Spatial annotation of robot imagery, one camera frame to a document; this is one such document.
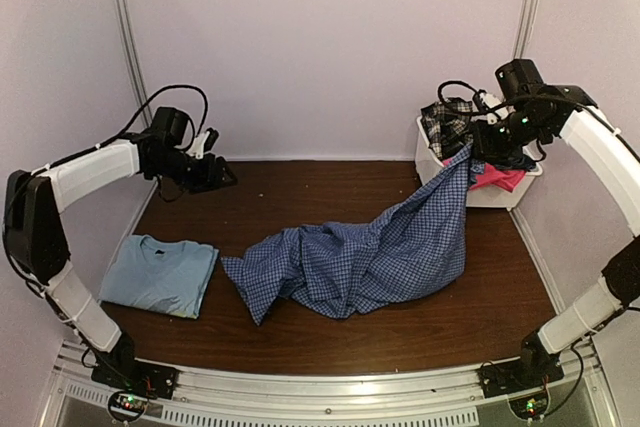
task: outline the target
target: brown wooden surface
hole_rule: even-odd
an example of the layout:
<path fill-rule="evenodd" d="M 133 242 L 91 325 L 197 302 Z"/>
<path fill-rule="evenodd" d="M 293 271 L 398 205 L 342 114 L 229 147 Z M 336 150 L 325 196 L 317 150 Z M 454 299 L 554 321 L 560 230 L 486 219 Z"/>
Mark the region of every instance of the brown wooden surface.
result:
<path fill-rule="evenodd" d="M 409 162 L 248 162 L 233 169 L 236 187 L 173 204 L 154 198 L 137 233 L 242 255 L 283 227 L 368 222 L 418 185 Z M 506 211 L 468 210 L 467 257 L 465 273 L 442 291 L 344 321 L 279 300 L 257 327 L 220 263 L 198 320 L 105 308 L 134 338 L 140 357 L 196 367 L 359 374 L 517 355 L 522 337 L 553 310 Z"/>

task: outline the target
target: pink garment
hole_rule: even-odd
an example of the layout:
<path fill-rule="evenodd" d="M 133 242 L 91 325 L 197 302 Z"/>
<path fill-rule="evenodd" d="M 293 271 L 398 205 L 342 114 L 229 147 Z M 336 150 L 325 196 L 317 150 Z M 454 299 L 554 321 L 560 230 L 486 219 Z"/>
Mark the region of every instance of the pink garment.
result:
<path fill-rule="evenodd" d="M 484 174 L 476 175 L 476 183 L 469 190 L 480 189 L 486 185 L 495 185 L 507 192 L 513 192 L 524 178 L 524 170 L 498 170 L 491 164 L 484 164 Z"/>

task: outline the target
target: white plastic basket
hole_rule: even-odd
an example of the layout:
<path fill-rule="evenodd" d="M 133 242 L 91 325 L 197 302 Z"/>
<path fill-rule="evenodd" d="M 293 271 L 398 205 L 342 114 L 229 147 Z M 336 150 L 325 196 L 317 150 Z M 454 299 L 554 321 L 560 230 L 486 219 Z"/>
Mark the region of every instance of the white plastic basket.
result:
<path fill-rule="evenodd" d="M 420 176 L 420 181 L 426 184 L 440 172 L 444 165 L 429 148 L 429 139 L 422 127 L 421 117 L 416 119 L 418 124 L 418 145 L 416 147 L 416 171 Z M 486 207 L 496 209 L 513 209 L 525 192 L 531 187 L 536 177 L 542 175 L 542 167 L 536 164 L 536 168 L 527 172 L 522 181 L 516 186 L 513 192 L 507 192 L 495 185 L 487 185 L 479 189 L 470 190 L 467 194 L 467 207 Z"/>

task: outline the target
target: white wall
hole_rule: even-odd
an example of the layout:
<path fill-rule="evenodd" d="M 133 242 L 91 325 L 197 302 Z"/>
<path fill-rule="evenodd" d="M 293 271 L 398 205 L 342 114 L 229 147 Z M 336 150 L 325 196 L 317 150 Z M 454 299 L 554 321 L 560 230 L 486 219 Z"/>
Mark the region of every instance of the white wall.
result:
<path fill-rule="evenodd" d="M 33 169 L 95 144 L 134 109 L 111 0 L 0 1 L 0 192 Z M 123 181 L 72 206 L 63 222 L 95 292 L 149 185 Z M 0 260 L 0 422 L 33 425 L 63 329 Z"/>
<path fill-rule="evenodd" d="M 511 58 L 521 0 L 129 5 L 147 87 L 177 80 L 203 87 L 221 131 L 218 152 L 406 159 L 418 109 L 435 100 L 440 82 L 486 85 Z"/>
<path fill-rule="evenodd" d="M 546 82 L 583 87 L 640 149 L 639 0 L 540 0 L 527 56 Z M 631 240 L 604 187 L 560 142 L 521 210 L 567 304 Z M 596 339 L 624 425 L 640 425 L 640 315 L 626 314 Z"/>

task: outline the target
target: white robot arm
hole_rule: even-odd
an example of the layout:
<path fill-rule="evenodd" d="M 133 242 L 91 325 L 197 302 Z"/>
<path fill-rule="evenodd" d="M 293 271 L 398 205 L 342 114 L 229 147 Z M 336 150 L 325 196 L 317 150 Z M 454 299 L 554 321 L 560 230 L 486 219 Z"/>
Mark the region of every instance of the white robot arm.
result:
<path fill-rule="evenodd" d="M 160 107 L 141 133 L 122 132 L 36 172 L 14 172 L 7 182 L 3 243 L 12 267 L 93 351 L 92 378 L 139 395 L 147 395 L 153 384 L 156 395 L 170 398 L 175 369 L 135 360 L 131 338 L 76 275 L 60 214 L 76 200 L 138 173 L 149 180 L 171 178 L 190 193 L 234 185 L 237 179 L 224 158 L 209 153 L 216 131 L 196 134 L 194 128 L 191 145 L 178 147 L 190 122 L 184 112 Z"/>
<path fill-rule="evenodd" d="M 534 63 L 516 59 L 496 71 L 506 101 L 506 119 L 474 122 L 474 155 L 488 162 L 512 158 L 523 145 L 561 138 L 595 172 L 624 214 L 634 240 L 615 255 L 602 274 L 564 312 L 522 342 L 517 361 L 479 370 L 485 396 L 537 387 L 562 376 L 559 353 L 602 329 L 640 296 L 640 159 L 619 130 L 579 87 L 543 83 Z"/>

